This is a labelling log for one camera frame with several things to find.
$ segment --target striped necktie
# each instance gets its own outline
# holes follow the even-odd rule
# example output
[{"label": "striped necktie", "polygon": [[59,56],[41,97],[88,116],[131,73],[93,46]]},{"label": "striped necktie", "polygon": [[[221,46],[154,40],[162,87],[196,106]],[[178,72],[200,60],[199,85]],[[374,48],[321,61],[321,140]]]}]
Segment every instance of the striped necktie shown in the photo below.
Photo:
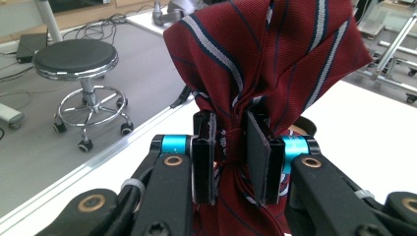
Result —
[{"label": "striped necktie", "polygon": [[283,235],[289,176],[278,205],[257,206],[245,162],[243,117],[262,104],[275,135],[331,86],[371,62],[350,0],[233,0],[183,18],[164,33],[201,110],[216,114],[214,206],[194,207],[194,235]]}]

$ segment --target gray floor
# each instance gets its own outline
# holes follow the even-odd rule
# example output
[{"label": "gray floor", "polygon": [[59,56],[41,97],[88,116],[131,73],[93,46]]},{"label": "gray floor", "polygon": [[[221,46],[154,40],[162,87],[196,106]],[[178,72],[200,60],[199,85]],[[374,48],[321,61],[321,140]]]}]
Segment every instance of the gray floor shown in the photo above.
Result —
[{"label": "gray floor", "polygon": [[[395,36],[396,34],[384,31],[378,38],[365,41],[372,49],[384,52],[385,48],[379,47],[378,41],[383,39],[391,42]],[[407,38],[403,45],[416,48],[416,41],[415,38]],[[171,76],[175,68],[161,37],[133,26],[118,26],[114,45],[119,52],[119,64],[104,80],[95,79],[94,83],[125,92],[129,98],[126,112],[138,127],[169,106],[184,84],[179,76]],[[415,57],[398,54],[417,62]],[[8,65],[13,60],[0,57],[0,65]],[[19,72],[26,66],[14,65],[0,70],[0,77]],[[396,66],[393,78],[417,88],[417,78],[408,77],[408,71],[406,67]],[[400,89],[381,85],[356,73],[344,80],[405,103],[405,92]],[[32,94],[33,100],[21,109],[26,114],[21,129],[10,130],[6,123],[0,121],[0,127],[6,132],[0,141],[0,217],[121,138],[122,119],[90,129],[89,136],[93,140],[94,148],[89,153],[80,152],[77,148],[77,143],[81,140],[79,129],[73,128],[65,134],[56,134],[52,129],[52,117],[58,103],[66,94],[80,87],[79,83],[65,85],[64,82],[43,79],[34,72],[0,84],[0,94],[17,89],[55,89]],[[26,93],[20,93],[0,97],[0,102],[20,107],[29,98]]]}]

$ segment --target necktie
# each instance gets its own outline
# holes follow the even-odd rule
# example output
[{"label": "necktie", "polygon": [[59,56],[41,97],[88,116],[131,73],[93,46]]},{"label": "necktie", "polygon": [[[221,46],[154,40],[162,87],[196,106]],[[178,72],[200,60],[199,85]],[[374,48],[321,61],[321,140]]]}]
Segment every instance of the necktie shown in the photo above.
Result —
[{"label": "necktie", "polygon": [[289,176],[278,205],[257,206],[245,162],[248,107],[261,104],[275,135],[331,86],[371,62],[349,0],[233,0],[164,33],[201,110],[216,114],[216,203],[194,206],[195,235],[283,235]]}]

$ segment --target dark red fabric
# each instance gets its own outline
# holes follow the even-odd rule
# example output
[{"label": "dark red fabric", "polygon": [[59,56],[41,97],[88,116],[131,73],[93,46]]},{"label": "dark red fabric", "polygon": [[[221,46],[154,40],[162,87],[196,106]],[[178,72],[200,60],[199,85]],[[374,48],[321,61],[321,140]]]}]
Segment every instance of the dark red fabric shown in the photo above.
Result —
[{"label": "dark red fabric", "polygon": [[195,206],[195,235],[282,235],[289,176],[276,206],[253,204],[246,169],[245,110],[261,103],[281,135],[347,74],[371,62],[350,0],[235,0],[204,8],[164,33],[184,82],[213,111],[214,206]]}]

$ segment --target white table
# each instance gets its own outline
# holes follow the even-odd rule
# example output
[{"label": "white table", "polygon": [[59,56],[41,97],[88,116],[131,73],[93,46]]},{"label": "white table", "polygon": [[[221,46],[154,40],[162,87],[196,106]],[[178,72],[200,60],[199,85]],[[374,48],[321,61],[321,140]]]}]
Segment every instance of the white table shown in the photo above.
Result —
[{"label": "white table", "polygon": [[[76,195],[95,188],[118,193],[121,184],[149,152],[156,134],[192,134],[190,103],[166,109],[103,154],[0,219],[0,234],[32,235],[46,227]],[[322,153],[353,181],[383,203],[395,191],[417,193],[414,134],[417,110],[411,106],[337,83],[303,116],[318,127]]]}]

